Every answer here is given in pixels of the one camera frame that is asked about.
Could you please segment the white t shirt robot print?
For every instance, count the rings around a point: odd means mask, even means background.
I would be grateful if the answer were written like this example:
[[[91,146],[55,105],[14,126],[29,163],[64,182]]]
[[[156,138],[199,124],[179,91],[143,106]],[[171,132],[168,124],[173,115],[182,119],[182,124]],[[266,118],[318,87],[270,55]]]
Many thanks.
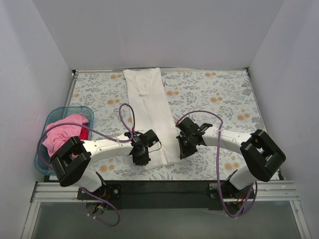
[[[145,166],[150,170],[180,162],[178,132],[166,99],[159,68],[123,71],[129,104],[135,112],[137,131],[152,129],[161,142],[151,149],[151,161]]]

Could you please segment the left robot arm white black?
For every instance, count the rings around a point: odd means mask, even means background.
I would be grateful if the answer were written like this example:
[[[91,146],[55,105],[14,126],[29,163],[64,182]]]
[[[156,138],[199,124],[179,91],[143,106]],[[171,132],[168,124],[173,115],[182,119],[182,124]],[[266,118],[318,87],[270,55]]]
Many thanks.
[[[146,132],[126,132],[114,141],[68,139],[50,158],[60,186],[76,185],[89,191],[95,199],[106,193],[103,177],[88,169],[89,165],[115,156],[132,156],[137,166],[146,166],[151,158],[149,148],[160,140],[153,130]]]

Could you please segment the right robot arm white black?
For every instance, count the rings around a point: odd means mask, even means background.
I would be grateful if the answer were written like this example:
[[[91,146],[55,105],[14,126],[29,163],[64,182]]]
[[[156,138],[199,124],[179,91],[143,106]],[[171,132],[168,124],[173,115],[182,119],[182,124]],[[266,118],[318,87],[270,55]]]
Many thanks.
[[[179,121],[176,127],[180,130],[176,137],[180,159],[195,154],[200,145],[220,146],[243,156],[246,166],[235,170],[221,183],[223,195],[229,198],[237,198],[242,193],[247,195],[250,185],[256,181],[270,181],[286,161],[283,151],[261,129],[253,133],[219,130],[209,123],[199,126],[188,117]]]

